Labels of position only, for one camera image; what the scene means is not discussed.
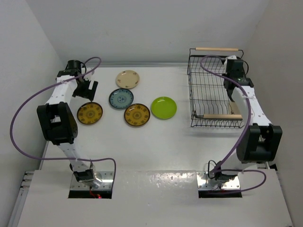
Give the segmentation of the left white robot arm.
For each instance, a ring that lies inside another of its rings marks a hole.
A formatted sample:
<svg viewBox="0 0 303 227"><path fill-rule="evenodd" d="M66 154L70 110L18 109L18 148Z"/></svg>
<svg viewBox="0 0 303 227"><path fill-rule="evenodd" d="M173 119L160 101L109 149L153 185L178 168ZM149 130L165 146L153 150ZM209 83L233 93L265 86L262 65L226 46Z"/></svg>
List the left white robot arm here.
<svg viewBox="0 0 303 227"><path fill-rule="evenodd" d="M76 137L78 125L69 107L72 97L82 97L93 101L98 86L90 76L82 76L85 64L79 60L69 60L65 70L56 77L58 85L44 105L37 107L37 115L44 138L52 142L69 159L70 169L77 182L90 189L102 184L102 176L95 170L92 161L82 158Z"/></svg>

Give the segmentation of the cream plate with flowers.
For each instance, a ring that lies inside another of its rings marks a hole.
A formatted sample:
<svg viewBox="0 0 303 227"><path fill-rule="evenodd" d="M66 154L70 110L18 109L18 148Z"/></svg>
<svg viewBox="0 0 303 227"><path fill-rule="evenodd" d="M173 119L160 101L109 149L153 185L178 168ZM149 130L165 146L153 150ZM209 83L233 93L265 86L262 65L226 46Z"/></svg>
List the cream plate with flowers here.
<svg viewBox="0 0 303 227"><path fill-rule="evenodd" d="M230 112L231 112L231 114L241 115L237 105L234 105L234 103L230 104Z"/></svg>

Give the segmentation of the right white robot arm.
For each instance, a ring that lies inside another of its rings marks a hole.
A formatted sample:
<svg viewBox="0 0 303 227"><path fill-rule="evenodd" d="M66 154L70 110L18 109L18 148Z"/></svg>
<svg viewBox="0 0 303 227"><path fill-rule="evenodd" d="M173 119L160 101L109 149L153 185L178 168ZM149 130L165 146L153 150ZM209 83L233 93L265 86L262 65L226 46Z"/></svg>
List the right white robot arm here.
<svg viewBox="0 0 303 227"><path fill-rule="evenodd" d="M282 128L273 125L264 114L255 94L254 84L246 76L243 60L236 56L220 58L224 72L223 85L230 101L237 105L245 124L243 132L229 153L209 170L210 183L221 186L251 166L275 159Z"/></svg>

